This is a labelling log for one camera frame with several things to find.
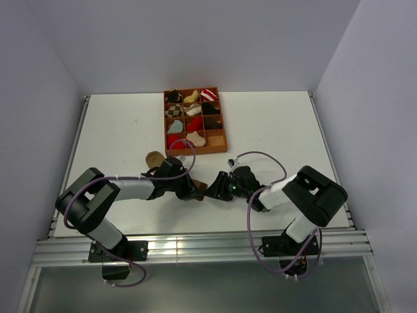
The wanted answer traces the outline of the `red sock with white pattern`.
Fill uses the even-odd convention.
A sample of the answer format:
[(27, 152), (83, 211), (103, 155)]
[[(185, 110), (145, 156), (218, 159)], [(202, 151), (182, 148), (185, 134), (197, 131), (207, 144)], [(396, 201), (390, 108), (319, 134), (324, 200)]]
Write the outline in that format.
[(182, 139), (176, 134), (167, 137), (167, 149), (184, 149), (186, 146)]

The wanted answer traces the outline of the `light blue rolled sock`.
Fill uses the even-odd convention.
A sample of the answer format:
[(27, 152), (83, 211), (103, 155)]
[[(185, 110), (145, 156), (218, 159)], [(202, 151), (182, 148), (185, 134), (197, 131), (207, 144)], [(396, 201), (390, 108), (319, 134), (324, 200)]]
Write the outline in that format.
[(174, 120), (172, 124), (169, 126), (167, 133), (168, 134), (175, 134), (183, 132), (184, 125), (181, 120)]

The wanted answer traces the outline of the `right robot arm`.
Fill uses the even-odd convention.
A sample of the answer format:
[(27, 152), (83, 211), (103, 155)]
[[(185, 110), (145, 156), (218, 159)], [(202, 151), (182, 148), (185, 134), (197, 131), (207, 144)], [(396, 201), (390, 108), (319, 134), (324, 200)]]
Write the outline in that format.
[(243, 198), (251, 209), (262, 213), (281, 205), (294, 205), (298, 213), (281, 240), (289, 254), (298, 253), (310, 233), (326, 227), (348, 200), (342, 186), (311, 166), (303, 166), (290, 178), (269, 187), (260, 184), (249, 166), (238, 166), (229, 173), (221, 171), (205, 196), (222, 201)]

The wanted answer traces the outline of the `aluminium front rail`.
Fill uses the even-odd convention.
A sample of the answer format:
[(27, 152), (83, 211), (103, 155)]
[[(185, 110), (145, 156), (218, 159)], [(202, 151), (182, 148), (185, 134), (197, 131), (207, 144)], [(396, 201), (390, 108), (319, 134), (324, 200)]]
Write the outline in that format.
[[(204, 233), (194, 235), (130, 236), (131, 241), (147, 241), (147, 264), (254, 261), (248, 235)], [(50, 238), (39, 241), (31, 260), (32, 267), (70, 267), (90, 265), (87, 261), (91, 240), (83, 237)], [(364, 230), (323, 230), (323, 256), (372, 256)]]

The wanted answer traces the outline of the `beige maroon striped sock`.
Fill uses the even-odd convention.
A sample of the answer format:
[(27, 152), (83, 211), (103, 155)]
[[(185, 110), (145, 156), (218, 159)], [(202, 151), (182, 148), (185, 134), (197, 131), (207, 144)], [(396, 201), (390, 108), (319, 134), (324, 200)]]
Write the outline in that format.
[(204, 147), (206, 140), (203, 135), (200, 135), (197, 131), (187, 133), (186, 139), (193, 144), (194, 147)]

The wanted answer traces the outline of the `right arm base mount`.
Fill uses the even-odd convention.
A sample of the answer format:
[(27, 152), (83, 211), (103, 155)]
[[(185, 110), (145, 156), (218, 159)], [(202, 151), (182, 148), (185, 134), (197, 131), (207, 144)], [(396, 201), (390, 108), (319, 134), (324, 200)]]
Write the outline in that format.
[[(264, 257), (279, 257), (279, 256), (295, 256), (302, 246), (307, 242), (307, 239), (301, 243), (297, 243), (290, 237), (283, 236), (264, 236), (261, 238), (262, 245), (258, 248), (258, 252)], [(308, 243), (303, 250), (302, 255), (312, 256), (319, 253), (319, 244), (316, 237)]]

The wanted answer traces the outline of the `yellow rolled sock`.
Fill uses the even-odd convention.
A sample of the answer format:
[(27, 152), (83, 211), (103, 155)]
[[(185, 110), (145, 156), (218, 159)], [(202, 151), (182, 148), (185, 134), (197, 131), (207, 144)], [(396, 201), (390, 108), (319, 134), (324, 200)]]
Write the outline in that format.
[(184, 98), (184, 103), (197, 102), (199, 100), (199, 90), (194, 89), (187, 97)]

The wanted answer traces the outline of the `dark brown black rolled sock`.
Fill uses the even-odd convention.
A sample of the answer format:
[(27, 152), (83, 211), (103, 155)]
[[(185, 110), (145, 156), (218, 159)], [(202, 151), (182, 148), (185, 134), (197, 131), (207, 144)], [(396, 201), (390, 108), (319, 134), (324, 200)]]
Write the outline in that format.
[(217, 121), (211, 117), (204, 118), (204, 126), (205, 130), (219, 130), (223, 128), (221, 121)]

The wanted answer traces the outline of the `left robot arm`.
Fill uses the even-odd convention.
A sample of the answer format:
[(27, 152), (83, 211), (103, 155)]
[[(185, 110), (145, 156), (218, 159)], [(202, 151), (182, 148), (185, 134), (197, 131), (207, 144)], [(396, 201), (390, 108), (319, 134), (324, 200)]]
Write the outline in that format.
[(115, 201), (155, 200), (166, 192), (183, 201), (204, 198), (201, 183), (187, 173), (181, 160), (169, 156), (148, 162), (149, 170), (139, 177), (108, 177), (88, 168), (56, 200), (55, 208), (78, 232), (100, 243), (111, 260), (131, 255), (126, 236), (106, 215)]

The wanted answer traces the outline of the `red white striped rolled sock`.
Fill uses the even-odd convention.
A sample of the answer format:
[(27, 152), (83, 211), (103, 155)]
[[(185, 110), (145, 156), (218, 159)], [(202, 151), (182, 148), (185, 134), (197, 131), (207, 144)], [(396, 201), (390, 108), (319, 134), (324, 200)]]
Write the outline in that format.
[(213, 102), (218, 99), (218, 96), (210, 89), (202, 89), (200, 91), (200, 98), (203, 102)]

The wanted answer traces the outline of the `beige brown striped rolled sock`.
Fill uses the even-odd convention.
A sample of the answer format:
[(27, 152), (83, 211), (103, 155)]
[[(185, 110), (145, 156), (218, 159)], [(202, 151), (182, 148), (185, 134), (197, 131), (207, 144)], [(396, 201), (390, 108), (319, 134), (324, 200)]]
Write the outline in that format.
[(190, 106), (184, 106), (185, 116), (196, 116), (201, 114), (201, 105), (198, 103), (193, 103)]

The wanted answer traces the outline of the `orange wooden compartment tray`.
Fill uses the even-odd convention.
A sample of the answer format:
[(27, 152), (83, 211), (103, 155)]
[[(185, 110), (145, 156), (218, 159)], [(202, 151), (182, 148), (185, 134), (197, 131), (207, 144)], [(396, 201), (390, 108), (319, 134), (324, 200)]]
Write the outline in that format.
[[(199, 90), (199, 100), (197, 102), (192, 102), (192, 103), (184, 103), (184, 98), (187, 97), (194, 89), (198, 89)], [(223, 110), (222, 110), (222, 105), (221, 105), (221, 101), (220, 101), (220, 95), (218, 92), (218, 88), (217, 87), (199, 87), (199, 88), (191, 88), (191, 89), (176, 89), (179, 90), (182, 93), (182, 102), (181, 103), (167, 103), (166, 102), (166, 95), (167, 92), (170, 90), (165, 90), (164, 91), (164, 147), (165, 147), (165, 152), (169, 153), (171, 152), (172, 155), (174, 156), (178, 156), (178, 155), (191, 155), (192, 154), (192, 150), (185, 144), (185, 148), (184, 149), (167, 149), (167, 137), (170, 135), (167, 133), (169, 126), (172, 124), (172, 122), (174, 120), (181, 120), (183, 122), (184, 125), (184, 130), (183, 132), (180, 133), (175, 133), (176, 135), (178, 135), (182, 141), (186, 140), (186, 135), (187, 132), (186, 131), (186, 126), (189, 124), (189, 122), (196, 116), (185, 116), (185, 114), (182, 117), (174, 117), (174, 118), (167, 118), (165, 116), (165, 111), (172, 105), (175, 104), (181, 104), (183, 106), (190, 106), (193, 103), (198, 103), (200, 105), (202, 105), (203, 101), (200, 98), (200, 91), (202, 89), (210, 89), (211, 91), (215, 92), (216, 95), (218, 96), (218, 99), (216, 101), (211, 102), (212, 105), (215, 108), (218, 108), (220, 110), (220, 114), (219, 115), (203, 115), (203, 110), (201, 107), (201, 114), (200, 115), (196, 115), (196, 116), (200, 116), (203, 119), (203, 130), (198, 131), (198, 133), (200, 135), (203, 135), (205, 137), (206, 140), (206, 145), (204, 147), (195, 147), (195, 152), (198, 155), (202, 155), (202, 154), (211, 154), (211, 153), (224, 153), (227, 151), (227, 136), (226, 136), (226, 132), (225, 132), (225, 123), (224, 123), (224, 118), (223, 118)], [(211, 117), (217, 121), (221, 121), (222, 122), (222, 129), (219, 130), (205, 130), (205, 126), (204, 126), (204, 118), (205, 117)]]

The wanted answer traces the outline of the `black box under rail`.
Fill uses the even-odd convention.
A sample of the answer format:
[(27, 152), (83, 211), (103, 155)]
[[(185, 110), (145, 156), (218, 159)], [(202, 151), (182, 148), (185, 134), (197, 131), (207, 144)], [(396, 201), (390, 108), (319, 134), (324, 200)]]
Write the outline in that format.
[(104, 280), (125, 280), (130, 274), (129, 265), (103, 265), (102, 278)]

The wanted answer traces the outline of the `checkered rolled sock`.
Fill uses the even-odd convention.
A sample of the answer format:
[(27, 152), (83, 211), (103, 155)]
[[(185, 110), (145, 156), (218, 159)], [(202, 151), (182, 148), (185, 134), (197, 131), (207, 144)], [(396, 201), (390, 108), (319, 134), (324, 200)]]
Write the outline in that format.
[(167, 118), (182, 117), (183, 115), (184, 110), (181, 104), (172, 105), (165, 111), (165, 116)]

